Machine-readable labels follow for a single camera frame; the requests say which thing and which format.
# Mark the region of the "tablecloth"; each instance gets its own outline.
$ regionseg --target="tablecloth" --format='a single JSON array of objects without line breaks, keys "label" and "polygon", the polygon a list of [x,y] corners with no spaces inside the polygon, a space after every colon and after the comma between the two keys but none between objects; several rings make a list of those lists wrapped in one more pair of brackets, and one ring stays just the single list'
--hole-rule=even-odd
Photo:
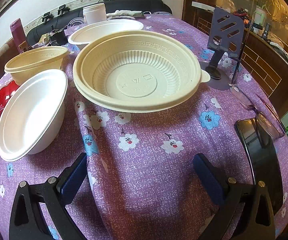
[{"label": "tablecloth", "polygon": [[[140,20],[144,30],[181,41],[200,61],[209,61],[208,36],[191,25],[165,15]],[[239,182],[252,183],[250,166],[234,130],[236,120],[253,118],[229,90],[200,84],[186,102],[156,113],[119,113],[86,100],[73,81],[73,62],[79,50],[63,60],[69,87],[62,128],[41,153],[8,163],[0,158],[0,233],[8,239],[10,212],[18,184],[43,183],[58,176],[77,156],[88,155],[88,178],[67,210],[87,239],[197,239],[217,206],[213,205],[193,170],[193,156],[209,161]],[[232,75],[236,62],[224,55],[219,68]],[[0,88],[11,80],[5,74]],[[267,116],[253,94],[266,98],[243,66],[237,84]],[[274,142],[281,167],[283,206],[275,215],[276,235],[288,223],[288,138]],[[48,227],[61,239],[45,205]],[[228,238],[233,232],[230,227]]]}]

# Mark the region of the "white jar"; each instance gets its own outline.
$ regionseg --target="white jar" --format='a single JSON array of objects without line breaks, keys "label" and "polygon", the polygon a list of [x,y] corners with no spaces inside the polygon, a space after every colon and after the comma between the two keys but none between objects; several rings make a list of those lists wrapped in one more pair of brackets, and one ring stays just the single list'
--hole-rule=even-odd
[{"label": "white jar", "polygon": [[105,4],[97,3],[83,8],[84,19],[87,25],[92,23],[106,21]]}]

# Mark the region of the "eyeglasses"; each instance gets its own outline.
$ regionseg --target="eyeglasses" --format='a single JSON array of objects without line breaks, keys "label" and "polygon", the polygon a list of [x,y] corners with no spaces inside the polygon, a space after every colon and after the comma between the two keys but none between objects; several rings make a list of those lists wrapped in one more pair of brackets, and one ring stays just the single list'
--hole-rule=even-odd
[{"label": "eyeglasses", "polygon": [[241,90],[238,85],[229,84],[231,93],[236,97],[236,99],[241,103],[241,105],[247,110],[253,110],[256,114],[256,120],[258,124],[273,138],[278,139],[285,135],[285,127],[278,117],[275,110],[273,110],[260,96],[256,96],[265,104],[266,108],[270,111],[273,117],[279,124],[281,132],[269,121],[269,119],[259,110],[256,109],[255,105],[252,103],[251,99],[248,98],[246,94]]}]

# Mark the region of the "metal screw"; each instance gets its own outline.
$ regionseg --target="metal screw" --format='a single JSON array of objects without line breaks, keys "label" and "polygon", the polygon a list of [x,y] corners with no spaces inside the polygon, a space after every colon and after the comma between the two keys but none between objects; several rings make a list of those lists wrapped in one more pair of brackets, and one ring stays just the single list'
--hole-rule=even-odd
[{"label": "metal screw", "polygon": [[229,177],[228,178],[228,182],[231,183],[231,184],[235,184],[236,183],[236,179],[233,178],[233,177]]},{"label": "metal screw", "polygon": [[56,178],[55,177],[50,177],[47,181],[48,181],[49,184],[53,184],[56,181]]},{"label": "metal screw", "polygon": [[261,180],[260,180],[260,181],[259,181],[259,186],[260,186],[260,187],[265,187],[264,181],[261,181]]},{"label": "metal screw", "polygon": [[26,181],[22,181],[20,184],[19,184],[20,187],[25,187],[26,186]]}]

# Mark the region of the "white plastic container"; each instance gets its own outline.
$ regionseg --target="white plastic container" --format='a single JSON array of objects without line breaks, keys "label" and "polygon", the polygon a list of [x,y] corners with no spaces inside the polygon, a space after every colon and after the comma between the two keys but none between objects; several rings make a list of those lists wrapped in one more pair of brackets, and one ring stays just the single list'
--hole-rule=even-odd
[{"label": "white plastic container", "polygon": [[63,58],[69,54],[67,48],[50,46],[32,49],[17,55],[5,65],[5,72],[10,73],[17,85],[39,72],[47,69],[60,69]]},{"label": "white plastic container", "polygon": [[8,162],[44,150],[64,119],[66,74],[43,71],[27,80],[10,98],[0,117],[0,156]]},{"label": "white plastic container", "polygon": [[113,33],[90,43],[78,54],[73,76],[85,98],[128,113],[179,105],[210,80],[184,44],[149,31]]},{"label": "white plastic container", "polygon": [[104,3],[97,3],[83,8],[84,19],[87,24],[106,21],[106,9]]},{"label": "white plastic container", "polygon": [[82,50],[87,44],[106,35],[128,30],[142,30],[143,28],[143,23],[135,20],[115,19],[103,21],[80,28],[69,36],[68,42]]}]

